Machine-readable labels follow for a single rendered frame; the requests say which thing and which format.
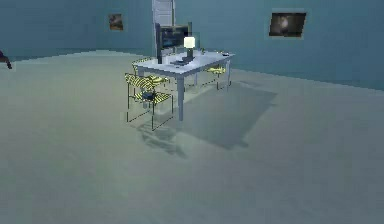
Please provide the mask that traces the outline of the large dark framed picture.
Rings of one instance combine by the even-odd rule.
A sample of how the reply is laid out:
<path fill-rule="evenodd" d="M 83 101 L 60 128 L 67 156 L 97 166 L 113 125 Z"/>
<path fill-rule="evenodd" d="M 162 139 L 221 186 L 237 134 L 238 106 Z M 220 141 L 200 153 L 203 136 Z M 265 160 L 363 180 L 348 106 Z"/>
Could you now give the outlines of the large dark framed picture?
<path fill-rule="evenodd" d="M 306 13 L 278 13 L 271 17 L 269 35 L 273 37 L 301 38 L 305 24 Z"/>

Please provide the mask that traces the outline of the white shade table lamp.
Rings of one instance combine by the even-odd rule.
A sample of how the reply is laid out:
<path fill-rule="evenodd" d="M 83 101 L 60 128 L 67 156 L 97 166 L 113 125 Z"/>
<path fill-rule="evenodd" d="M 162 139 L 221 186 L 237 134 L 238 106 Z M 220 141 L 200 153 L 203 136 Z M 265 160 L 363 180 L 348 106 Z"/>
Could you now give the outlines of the white shade table lamp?
<path fill-rule="evenodd" d="M 195 47 L 195 38 L 193 36 L 187 36 L 184 38 L 184 48 L 187 50 L 187 56 L 183 58 L 183 61 L 193 60 L 193 49 Z"/>

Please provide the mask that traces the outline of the yellow black striped chair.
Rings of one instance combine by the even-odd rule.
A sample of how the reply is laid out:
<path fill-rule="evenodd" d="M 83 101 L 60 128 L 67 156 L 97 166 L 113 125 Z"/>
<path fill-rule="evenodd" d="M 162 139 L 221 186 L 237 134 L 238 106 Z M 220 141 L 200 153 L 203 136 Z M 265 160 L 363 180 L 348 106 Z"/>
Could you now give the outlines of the yellow black striped chair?
<path fill-rule="evenodd" d="M 145 57 L 145 58 L 139 58 L 137 60 L 134 60 L 131 63 L 131 65 L 132 65 L 132 68 L 134 70 L 134 73 L 138 74 L 138 66 L 139 65 L 149 65 L 151 63 L 152 63 L 152 58 L 151 57 Z M 160 84 L 166 85 L 167 83 L 170 82 L 169 78 L 154 75 L 154 74 L 147 75 L 147 78 L 149 78 L 150 81 L 156 85 L 160 85 Z"/>
<path fill-rule="evenodd" d="M 205 72 L 212 73 L 213 79 L 206 84 L 214 83 L 217 90 L 228 89 L 231 86 L 230 71 L 221 65 L 205 69 Z"/>
<path fill-rule="evenodd" d="M 167 121 L 173 118 L 174 114 L 174 97 L 171 93 L 166 93 L 158 91 L 156 89 L 156 84 L 153 84 L 147 76 L 140 76 L 132 73 L 126 73 L 124 75 L 125 81 L 127 83 L 127 112 L 126 112 L 126 121 L 131 123 L 136 121 L 138 118 L 142 117 L 145 114 L 151 114 L 151 130 L 155 131 Z M 145 100 L 142 98 L 143 92 L 154 92 L 156 96 L 154 100 Z M 155 124 L 155 109 L 156 106 L 169 100 L 172 104 L 171 106 L 171 116 L 165 121 Z M 132 116 L 131 103 L 139 103 L 144 108 L 144 112 L 139 113 L 137 116 Z"/>

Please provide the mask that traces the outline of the small brown framed picture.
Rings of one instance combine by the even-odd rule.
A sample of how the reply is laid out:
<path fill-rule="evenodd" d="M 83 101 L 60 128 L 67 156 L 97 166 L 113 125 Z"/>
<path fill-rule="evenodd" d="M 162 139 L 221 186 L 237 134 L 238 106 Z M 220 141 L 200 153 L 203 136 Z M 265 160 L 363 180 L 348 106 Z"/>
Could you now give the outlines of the small brown framed picture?
<path fill-rule="evenodd" d="M 121 14 L 109 14 L 109 27 L 111 30 L 123 30 L 123 22 Z"/>

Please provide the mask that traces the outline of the white table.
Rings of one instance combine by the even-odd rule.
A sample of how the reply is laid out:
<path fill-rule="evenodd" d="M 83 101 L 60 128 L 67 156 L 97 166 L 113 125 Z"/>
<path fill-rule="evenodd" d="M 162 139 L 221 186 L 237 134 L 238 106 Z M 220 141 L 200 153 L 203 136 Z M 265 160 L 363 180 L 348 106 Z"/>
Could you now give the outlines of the white table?
<path fill-rule="evenodd" d="M 224 65 L 230 71 L 231 80 L 231 59 L 234 57 L 233 53 L 229 56 L 222 56 L 222 53 L 216 51 L 206 51 L 202 54 L 200 51 L 194 51 L 194 59 L 184 66 L 177 66 L 170 64 L 172 61 L 181 59 L 186 56 L 186 53 L 178 53 L 174 55 L 165 56 L 163 63 L 159 64 L 157 59 L 152 59 L 149 65 L 139 65 L 138 75 L 143 76 L 146 72 L 162 75 L 165 77 L 174 78 L 177 82 L 177 99 L 178 99 L 178 118 L 180 121 L 184 118 L 184 84 L 185 78 L 193 75 L 196 81 L 197 74 L 205 69 L 215 65 Z"/>

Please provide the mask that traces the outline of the black television set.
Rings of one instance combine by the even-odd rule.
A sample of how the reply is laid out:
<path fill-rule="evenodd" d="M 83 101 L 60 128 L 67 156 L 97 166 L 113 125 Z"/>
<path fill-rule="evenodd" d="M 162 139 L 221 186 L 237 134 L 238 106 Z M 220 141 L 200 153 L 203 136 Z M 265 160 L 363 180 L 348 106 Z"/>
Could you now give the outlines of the black television set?
<path fill-rule="evenodd" d="M 163 50 L 184 45 L 184 38 L 192 34 L 192 23 L 187 25 L 161 26 L 155 24 L 156 57 L 159 64 L 163 63 Z"/>

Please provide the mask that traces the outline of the dark furniture leg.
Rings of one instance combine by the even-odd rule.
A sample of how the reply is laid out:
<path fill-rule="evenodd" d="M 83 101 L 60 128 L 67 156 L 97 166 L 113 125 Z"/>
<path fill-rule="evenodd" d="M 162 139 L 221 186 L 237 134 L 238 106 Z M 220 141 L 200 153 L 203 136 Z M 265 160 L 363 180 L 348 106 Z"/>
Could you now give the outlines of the dark furniture leg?
<path fill-rule="evenodd" d="M 9 61 L 9 58 L 4 55 L 4 53 L 0 50 L 0 62 L 4 62 L 8 69 L 12 69 L 11 62 Z"/>

